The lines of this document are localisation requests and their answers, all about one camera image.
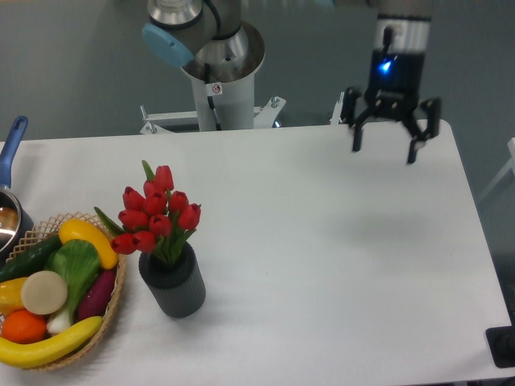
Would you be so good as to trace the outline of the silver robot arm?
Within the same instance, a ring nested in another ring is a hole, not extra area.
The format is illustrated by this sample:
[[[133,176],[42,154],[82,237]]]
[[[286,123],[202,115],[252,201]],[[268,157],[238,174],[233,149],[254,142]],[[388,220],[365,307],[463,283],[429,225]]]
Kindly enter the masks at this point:
[[[361,148],[365,122],[396,121],[410,135],[407,161],[439,134],[441,101],[421,100],[419,88],[434,4],[431,1],[374,1],[377,24],[366,90],[347,88],[332,121],[352,131]],[[254,76],[265,58],[261,34],[241,17],[239,1],[150,1],[142,37],[164,63],[192,82],[202,131],[271,128],[285,101],[254,105]]]

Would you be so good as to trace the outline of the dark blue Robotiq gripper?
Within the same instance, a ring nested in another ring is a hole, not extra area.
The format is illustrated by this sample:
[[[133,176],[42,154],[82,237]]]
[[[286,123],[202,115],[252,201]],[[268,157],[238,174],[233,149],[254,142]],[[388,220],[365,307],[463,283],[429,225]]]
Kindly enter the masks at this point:
[[[377,18],[366,109],[356,116],[362,93],[349,87],[344,92],[344,124],[352,131],[352,152],[361,150],[363,127],[370,117],[401,121],[411,136],[406,163],[416,161],[418,151],[439,135],[441,99],[418,104],[420,85],[431,29],[431,18],[379,14]],[[426,128],[414,117],[419,107],[426,114]]]

